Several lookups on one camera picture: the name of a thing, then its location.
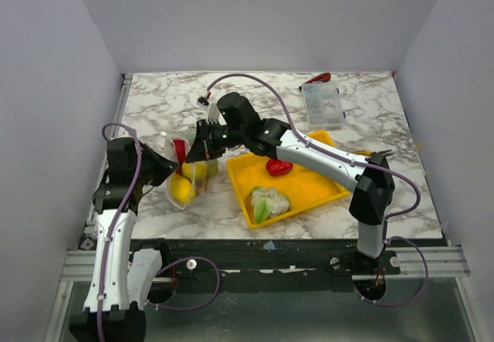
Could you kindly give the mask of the green yellow toy mango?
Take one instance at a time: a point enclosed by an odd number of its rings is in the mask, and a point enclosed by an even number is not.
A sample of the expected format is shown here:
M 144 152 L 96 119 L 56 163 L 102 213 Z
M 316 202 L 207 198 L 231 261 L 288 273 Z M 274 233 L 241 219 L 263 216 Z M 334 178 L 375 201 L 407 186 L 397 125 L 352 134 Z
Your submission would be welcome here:
M 204 181 L 208 177 L 208 165 L 204 161 L 183 163 L 181 175 L 189 181 Z

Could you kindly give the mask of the red toy chili pepper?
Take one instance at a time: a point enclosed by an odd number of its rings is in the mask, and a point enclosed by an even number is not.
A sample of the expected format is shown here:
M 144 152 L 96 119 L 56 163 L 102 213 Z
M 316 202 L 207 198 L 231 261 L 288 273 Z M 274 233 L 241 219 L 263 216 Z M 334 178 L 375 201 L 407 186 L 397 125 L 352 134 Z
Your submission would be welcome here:
M 187 144 L 185 140 L 175 138 L 173 139 L 173 145 L 178 162 L 180 164 L 183 164 L 187 155 L 187 149 L 186 149 Z

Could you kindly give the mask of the clear dotted zip top bag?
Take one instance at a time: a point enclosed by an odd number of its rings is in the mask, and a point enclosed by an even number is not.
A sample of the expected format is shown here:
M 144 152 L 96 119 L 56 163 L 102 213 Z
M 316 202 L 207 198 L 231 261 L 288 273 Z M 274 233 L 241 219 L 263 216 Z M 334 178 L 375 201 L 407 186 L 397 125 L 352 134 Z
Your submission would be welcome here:
M 185 137 L 168 136 L 165 149 L 170 159 L 180 164 L 179 169 L 165 182 L 167 197 L 172 205 L 185 210 L 199 195 L 206 192 L 209 181 L 218 174 L 218 161 L 186 163 L 190 143 Z

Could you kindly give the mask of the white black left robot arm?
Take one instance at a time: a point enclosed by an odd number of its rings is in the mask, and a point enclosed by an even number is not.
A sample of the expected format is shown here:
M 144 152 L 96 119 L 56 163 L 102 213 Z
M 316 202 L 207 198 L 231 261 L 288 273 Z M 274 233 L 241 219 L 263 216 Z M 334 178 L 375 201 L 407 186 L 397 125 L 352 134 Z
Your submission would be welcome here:
M 69 332 L 78 341 L 142 341 L 144 308 L 154 276 L 165 275 L 171 257 L 160 247 L 131 252 L 143 188 L 160 186 L 179 168 L 132 137 L 107 143 L 107 169 L 92 201 L 96 213 L 96 254 L 83 313 Z

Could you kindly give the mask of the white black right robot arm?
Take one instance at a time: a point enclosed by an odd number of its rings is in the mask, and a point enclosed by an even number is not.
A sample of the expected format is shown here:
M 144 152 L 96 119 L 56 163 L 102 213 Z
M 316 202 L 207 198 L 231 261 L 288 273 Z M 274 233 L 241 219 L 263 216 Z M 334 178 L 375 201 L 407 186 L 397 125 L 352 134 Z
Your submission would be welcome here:
M 216 107 L 225 123 L 199 120 L 186 162 L 216 159 L 230 147 L 244 146 L 260 157 L 298 164 L 335 181 L 353 195 L 350 214 L 358 221 L 356 267 L 366 274 L 381 268 L 384 216 L 395 189 L 385 156 L 341 151 L 301 134 L 286 122 L 261 118 L 238 93 L 224 95 Z

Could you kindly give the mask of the red toy bell pepper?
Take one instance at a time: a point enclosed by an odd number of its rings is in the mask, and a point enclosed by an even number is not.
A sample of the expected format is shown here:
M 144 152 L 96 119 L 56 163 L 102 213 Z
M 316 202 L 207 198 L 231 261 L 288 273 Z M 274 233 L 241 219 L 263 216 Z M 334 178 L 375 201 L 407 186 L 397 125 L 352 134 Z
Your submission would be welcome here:
M 290 173 L 293 169 L 293 163 L 281 161 L 278 159 L 269 159 L 266 162 L 266 171 L 271 177 L 280 177 Z

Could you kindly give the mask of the white toy cauliflower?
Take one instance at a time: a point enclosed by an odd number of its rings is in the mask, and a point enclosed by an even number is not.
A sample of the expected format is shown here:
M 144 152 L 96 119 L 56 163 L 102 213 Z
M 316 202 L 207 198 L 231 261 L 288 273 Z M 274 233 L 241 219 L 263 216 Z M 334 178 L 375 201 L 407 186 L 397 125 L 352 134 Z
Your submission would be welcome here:
M 275 188 L 253 188 L 250 203 L 255 224 L 261 224 L 266 219 L 281 215 L 290 209 L 289 199 Z

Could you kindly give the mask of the yellow plastic tray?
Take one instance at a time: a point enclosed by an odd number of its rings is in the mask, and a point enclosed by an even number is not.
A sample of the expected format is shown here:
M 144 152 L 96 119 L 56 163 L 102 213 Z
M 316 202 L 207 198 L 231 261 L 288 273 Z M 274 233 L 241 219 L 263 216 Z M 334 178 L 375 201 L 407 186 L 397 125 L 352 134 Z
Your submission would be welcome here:
M 251 229 L 271 225 L 350 194 L 329 178 L 297 164 L 288 174 L 273 177 L 266 170 L 268 160 L 267 157 L 249 153 L 232 157 L 225 162 L 245 221 Z M 250 203 L 250 194 L 256 187 L 274 188 L 285 195 L 290 203 L 289 210 L 257 223 Z

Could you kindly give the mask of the clear plastic screw box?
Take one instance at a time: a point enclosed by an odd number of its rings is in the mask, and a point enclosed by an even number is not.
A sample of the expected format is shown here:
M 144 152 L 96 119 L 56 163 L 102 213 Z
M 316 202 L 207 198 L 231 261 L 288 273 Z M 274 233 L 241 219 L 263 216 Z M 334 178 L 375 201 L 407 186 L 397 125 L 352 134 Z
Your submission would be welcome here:
M 346 116 L 334 84 L 304 83 L 301 92 L 310 130 L 339 130 L 343 126 Z

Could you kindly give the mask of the red black utility knife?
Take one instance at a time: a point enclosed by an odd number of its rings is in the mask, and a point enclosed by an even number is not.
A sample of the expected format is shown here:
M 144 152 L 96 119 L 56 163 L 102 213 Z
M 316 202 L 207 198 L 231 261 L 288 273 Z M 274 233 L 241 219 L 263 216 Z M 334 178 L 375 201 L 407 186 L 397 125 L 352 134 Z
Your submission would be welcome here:
M 310 83 L 327 83 L 331 80 L 331 73 L 321 73 L 310 80 L 305 81 L 299 86 L 299 90 L 302 90 L 303 85 Z

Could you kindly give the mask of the black front mounting bar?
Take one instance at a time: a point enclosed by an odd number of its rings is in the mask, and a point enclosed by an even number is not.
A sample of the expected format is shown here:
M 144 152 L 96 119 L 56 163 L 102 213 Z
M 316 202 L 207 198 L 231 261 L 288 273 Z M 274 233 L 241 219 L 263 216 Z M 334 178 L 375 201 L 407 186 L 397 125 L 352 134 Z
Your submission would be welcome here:
M 172 290 L 182 294 L 350 292 L 358 276 L 368 280 L 378 273 L 401 272 L 391 265 L 394 251 L 365 259 L 357 253 L 354 239 L 132 240 L 130 251 L 140 249 L 156 249 L 165 265 L 188 257 L 197 262 L 193 270 L 177 264 L 160 274 L 151 288 L 154 295 Z

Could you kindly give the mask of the yellow handled pliers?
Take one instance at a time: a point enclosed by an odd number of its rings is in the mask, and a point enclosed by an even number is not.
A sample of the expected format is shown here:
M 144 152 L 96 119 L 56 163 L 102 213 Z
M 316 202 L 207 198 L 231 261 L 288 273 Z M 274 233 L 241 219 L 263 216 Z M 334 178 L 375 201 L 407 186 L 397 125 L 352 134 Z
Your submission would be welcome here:
M 394 152 L 391 149 L 384 150 L 384 151 L 358 150 L 358 151 L 353 151 L 353 154 L 367 156 L 367 157 L 369 157 L 373 154 L 382 154 L 385 157 L 390 157 L 391 155 L 394 154 Z

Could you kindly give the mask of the aluminium rail front right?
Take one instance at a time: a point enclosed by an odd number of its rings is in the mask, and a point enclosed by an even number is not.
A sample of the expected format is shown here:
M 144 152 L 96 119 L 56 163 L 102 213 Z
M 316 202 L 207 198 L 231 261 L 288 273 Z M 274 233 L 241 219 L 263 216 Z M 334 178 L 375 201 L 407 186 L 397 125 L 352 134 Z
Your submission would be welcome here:
M 430 278 L 461 278 L 471 275 L 465 253 L 461 246 L 421 247 L 428 266 Z M 422 257 L 414 248 L 396 248 L 400 275 L 408 278 L 422 278 L 425 266 Z

